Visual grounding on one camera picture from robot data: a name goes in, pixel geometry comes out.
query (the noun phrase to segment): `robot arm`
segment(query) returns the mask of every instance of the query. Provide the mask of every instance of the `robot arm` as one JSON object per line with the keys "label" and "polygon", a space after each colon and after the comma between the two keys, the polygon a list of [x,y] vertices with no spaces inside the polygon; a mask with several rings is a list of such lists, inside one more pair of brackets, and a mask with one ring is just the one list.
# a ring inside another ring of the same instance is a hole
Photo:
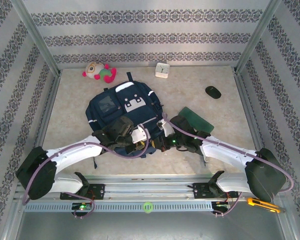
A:
{"label": "robot arm", "polygon": [[[152,145],[155,148],[164,152],[172,147],[177,149],[184,147],[189,152],[199,154],[204,158],[219,159],[241,171],[239,173],[218,172],[217,177],[212,178],[215,181],[212,186],[215,188],[214,192],[249,192],[262,201],[271,202],[285,184],[286,177],[284,174],[255,159],[259,157],[280,167],[279,162],[269,150],[265,148],[260,151],[246,150],[225,144],[209,133],[196,132],[182,116],[172,118],[171,123],[192,136],[178,130],[174,131],[167,121],[161,120],[158,122],[158,127],[164,131],[164,136],[161,135],[153,139]],[[103,130],[95,131],[91,136],[74,144],[48,151],[36,147],[22,163],[16,176],[22,186],[26,188],[35,170],[44,161],[55,155],[50,161],[47,161],[33,179],[28,191],[30,199],[36,200],[52,192],[68,192],[84,196],[85,189],[87,189],[85,185],[89,184],[88,181],[78,172],[63,174],[60,171],[86,158],[103,154],[105,152],[103,148],[110,151],[116,147],[139,150],[138,147],[142,145],[140,141],[145,141],[149,132],[142,126],[138,126],[136,129],[133,126],[133,122],[122,116],[114,124]],[[197,139],[196,136],[205,139],[205,141]]]}
{"label": "robot arm", "polygon": [[87,189],[85,186],[88,183],[87,180],[78,172],[62,173],[63,169],[84,159],[97,157],[106,152],[104,149],[112,151],[116,147],[126,147],[131,151],[137,150],[140,148],[140,141],[147,140],[147,136],[150,136],[147,129],[144,129],[142,125],[138,125],[134,129],[133,122],[122,116],[105,129],[97,130],[76,143],[47,151],[40,146],[34,148],[17,170],[16,176],[26,189],[34,172],[41,166],[30,183],[28,195],[32,200],[54,192],[78,193],[78,195],[83,196],[85,194],[83,189]]}

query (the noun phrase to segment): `black motor housing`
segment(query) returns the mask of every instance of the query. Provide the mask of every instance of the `black motor housing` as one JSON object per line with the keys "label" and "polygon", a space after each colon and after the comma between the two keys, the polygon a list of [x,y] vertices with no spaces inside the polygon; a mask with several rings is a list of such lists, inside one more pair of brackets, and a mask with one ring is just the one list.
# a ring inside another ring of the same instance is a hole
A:
{"label": "black motor housing", "polygon": [[[270,150],[262,148],[256,153],[258,157],[282,168]],[[247,162],[244,170],[251,192],[264,202],[270,203],[287,181],[282,172],[256,159]]]}
{"label": "black motor housing", "polygon": [[[46,159],[48,159],[46,151],[44,151],[40,146],[32,149],[32,151],[26,157],[24,162],[15,173],[24,189],[26,189],[30,178],[32,177],[36,169]],[[50,191],[52,185],[54,184],[56,170],[56,163],[53,161],[49,161],[43,166],[43,168],[34,178],[34,181],[29,189],[28,195],[30,199],[39,199]]]}

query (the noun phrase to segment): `alarm clock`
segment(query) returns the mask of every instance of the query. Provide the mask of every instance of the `alarm clock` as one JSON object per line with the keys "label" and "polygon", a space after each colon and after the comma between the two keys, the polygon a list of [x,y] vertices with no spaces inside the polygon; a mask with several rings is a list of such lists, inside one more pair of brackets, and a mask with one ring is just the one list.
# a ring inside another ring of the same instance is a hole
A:
{"label": "alarm clock", "polygon": [[166,63],[158,62],[155,67],[155,76],[158,78],[168,78],[168,74],[170,71],[170,65]]}

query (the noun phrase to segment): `computer mouse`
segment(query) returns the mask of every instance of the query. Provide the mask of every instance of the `computer mouse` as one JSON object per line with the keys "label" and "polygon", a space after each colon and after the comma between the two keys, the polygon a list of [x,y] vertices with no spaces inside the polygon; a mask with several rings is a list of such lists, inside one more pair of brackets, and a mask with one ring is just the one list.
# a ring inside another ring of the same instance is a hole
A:
{"label": "computer mouse", "polygon": [[205,92],[213,99],[219,99],[221,97],[221,92],[218,89],[216,89],[216,87],[214,86],[208,86],[205,89]]}

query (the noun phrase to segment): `green tape roll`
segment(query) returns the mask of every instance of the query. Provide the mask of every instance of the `green tape roll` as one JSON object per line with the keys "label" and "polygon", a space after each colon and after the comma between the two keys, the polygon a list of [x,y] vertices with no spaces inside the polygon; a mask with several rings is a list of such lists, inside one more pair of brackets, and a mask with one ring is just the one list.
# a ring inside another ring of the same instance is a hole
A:
{"label": "green tape roll", "polygon": [[146,201],[146,202],[143,204],[143,211],[144,211],[146,214],[151,213],[153,210],[154,210],[154,205],[153,205],[152,202]]}

